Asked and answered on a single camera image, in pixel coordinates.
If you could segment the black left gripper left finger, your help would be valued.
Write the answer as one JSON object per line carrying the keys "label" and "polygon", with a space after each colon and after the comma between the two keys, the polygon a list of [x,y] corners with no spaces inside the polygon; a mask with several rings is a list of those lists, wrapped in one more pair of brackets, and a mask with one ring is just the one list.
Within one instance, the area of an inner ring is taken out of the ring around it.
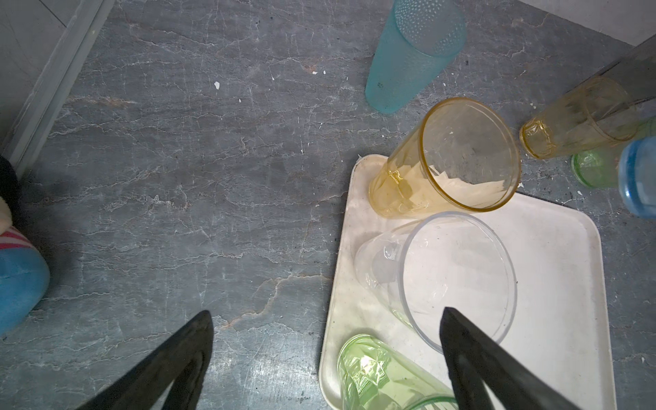
{"label": "black left gripper left finger", "polygon": [[81,408],[150,409],[167,391],[164,409],[195,409],[211,361],[214,333],[210,312],[199,312],[138,365]]}

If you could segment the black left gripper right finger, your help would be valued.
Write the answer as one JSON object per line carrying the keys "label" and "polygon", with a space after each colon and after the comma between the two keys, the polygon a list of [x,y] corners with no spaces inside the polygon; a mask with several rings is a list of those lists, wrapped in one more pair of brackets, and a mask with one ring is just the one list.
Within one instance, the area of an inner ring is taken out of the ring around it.
{"label": "black left gripper right finger", "polygon": [[466,316],[446,307],[440,340],[460,409],[492,409],[489,393],[506,409],[576,409]]}

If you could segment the beige plastic tray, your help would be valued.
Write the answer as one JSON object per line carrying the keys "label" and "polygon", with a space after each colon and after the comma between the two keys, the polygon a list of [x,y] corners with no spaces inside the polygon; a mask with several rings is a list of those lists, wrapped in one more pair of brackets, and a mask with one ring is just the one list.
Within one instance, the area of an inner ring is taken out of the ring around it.
{"label": "beige plastic tray", "polygon": [[[391,314],[357,280],[354,257],[372,237],[399,227],[367,200],[384,155],[359,159],[351,174],[336,272],[319,363],[326,402],[341,408],[338,353],[368,333],[442,382],[444,357]],[[601,239],[586,214],[523,194],[481,215],[506,246],[518,289],[514,319],[502,348],[543,382],[583,409],[616,408]]]}

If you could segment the tall green plastic cup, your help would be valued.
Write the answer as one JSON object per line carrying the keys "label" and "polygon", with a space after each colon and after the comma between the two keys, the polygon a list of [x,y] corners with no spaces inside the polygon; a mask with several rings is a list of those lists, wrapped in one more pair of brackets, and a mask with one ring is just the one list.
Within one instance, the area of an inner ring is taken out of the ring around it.
{"label": "tall green plastic cup", "polygon": [[358,334],[337,362],[344,409],[457,409],[454,392],[381,340]]}

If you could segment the clear plastic cup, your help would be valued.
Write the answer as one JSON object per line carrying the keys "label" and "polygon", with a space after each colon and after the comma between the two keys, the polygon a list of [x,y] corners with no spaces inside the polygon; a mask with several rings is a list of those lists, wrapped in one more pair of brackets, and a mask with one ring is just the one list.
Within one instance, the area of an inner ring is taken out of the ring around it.
{"label": "clear plastic cup", "polygon": [[360,246],[354,265],[361,285],[437,352],[447,307],[497,343],[514,321],[518,290],[511,256],[472,215],[443,212],[383,232]]}

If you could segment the tall amber plastic cup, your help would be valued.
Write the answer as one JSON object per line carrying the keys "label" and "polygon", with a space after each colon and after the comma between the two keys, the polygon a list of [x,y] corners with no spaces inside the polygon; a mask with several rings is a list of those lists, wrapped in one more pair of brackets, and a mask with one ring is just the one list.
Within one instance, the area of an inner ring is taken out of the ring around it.
{"label": "tall amber plastic cup", "polygon": [[518,144],[504,120],[481,102],[454,97],[431,108],[396,148],[368,200],[387,219],[490,212],[510,201],[520,176]]}

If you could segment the blue plastic cup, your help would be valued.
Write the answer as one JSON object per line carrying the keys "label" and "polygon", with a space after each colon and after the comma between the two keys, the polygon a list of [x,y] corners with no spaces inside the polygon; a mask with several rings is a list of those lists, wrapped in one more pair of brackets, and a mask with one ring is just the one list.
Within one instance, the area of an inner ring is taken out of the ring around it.
{"label": "blue plastic cup", "polygon": [[630,142],[619,159],[618,190],[632,215],[655,218],[655,177],[655,136]]}

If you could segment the teal plastic cup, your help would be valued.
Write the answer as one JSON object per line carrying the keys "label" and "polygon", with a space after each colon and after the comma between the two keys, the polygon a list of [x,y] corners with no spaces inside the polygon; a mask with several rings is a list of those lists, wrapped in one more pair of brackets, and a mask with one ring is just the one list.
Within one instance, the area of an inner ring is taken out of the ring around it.
{"label": "teal plastic cup", "polygon": [[466,21],[452,1],[395,1],[372,59],[365,95],[393,114],[425,89],[466,44]]}

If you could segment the dark grey plastic cup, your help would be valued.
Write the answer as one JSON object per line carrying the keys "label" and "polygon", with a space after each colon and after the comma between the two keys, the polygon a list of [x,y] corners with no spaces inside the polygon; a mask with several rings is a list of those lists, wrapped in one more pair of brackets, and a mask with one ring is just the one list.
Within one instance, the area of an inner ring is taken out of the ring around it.
{"label": "dark grey plastic cup", "polygon": [[655,99],[655,43],[656,35],[653,35],[593,74],[592,78],[601,76],[617,82],[627,91],[634,104]]}

